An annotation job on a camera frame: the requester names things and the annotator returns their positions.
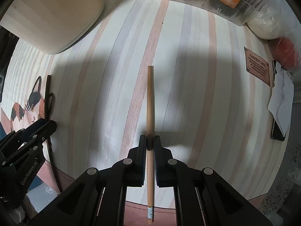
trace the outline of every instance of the striped tablecloth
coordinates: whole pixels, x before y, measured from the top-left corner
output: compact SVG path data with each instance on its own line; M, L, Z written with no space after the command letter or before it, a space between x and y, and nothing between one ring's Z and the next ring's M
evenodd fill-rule
M154 65L155 131L174 158L214 168L247 199L266 193L286 141L270 138L271 88L246 71L244 47L268 62L267 44L246 26L167 0L106 0L100 22L78 43L46 55L19 40L5 79L1 122L52 75L57 167L77 178L125 158L146 129L147 66ZM147 203L142 188L127 200ZM174 207L156 188L155 206Z

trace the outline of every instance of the cable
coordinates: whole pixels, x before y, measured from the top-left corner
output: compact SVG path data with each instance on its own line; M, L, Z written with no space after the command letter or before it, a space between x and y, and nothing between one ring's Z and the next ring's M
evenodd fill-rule
M45 89L45 104L44 104L44 112L45 112L45 121L48 122L49 121L49 89L50 89L50 80L51 80L51 76L48 75L47 76L47 80L46 80L46 89ZM46 140L47 143L47 149L48 149L48 155L49 155L49 160L50 160L50 165L51 165L51 169L52 169L52 173L53 176L55 178L55 182L58 186L59 191L62 193L63 189L62 189L62 185L61 185L61 181L58 178L58 172L56 170L55 164L54 164L54 160L53 160L53 155L52 155L52 144L51 144L51 140L50 137L47 138Z

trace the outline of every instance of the cat face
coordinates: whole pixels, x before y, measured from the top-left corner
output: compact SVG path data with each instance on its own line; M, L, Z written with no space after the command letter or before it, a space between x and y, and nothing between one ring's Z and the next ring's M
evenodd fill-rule
M39 76L23 109L15 103L11 112L11 129L27 128L33 122L44 118L44 98L40 94L42 79Z

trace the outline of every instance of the bolt head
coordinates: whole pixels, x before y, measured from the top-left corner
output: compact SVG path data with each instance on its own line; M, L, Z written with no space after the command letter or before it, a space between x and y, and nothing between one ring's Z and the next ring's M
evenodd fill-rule
M126 158L123 160L123 164L130 165L132 163L132 160L130 158Z
M97 172L97 170L96 170L95 168L89 168L89 169L87 170L87 173L88 173L89 175L94 175L96 172Z
M177 164L177 160L175 160L175 159L169 159L168 160L168 164L175 165L175 164Z
M204 169L204 173L207 175L211 175L213 173L213 170L211 168L207 167Z

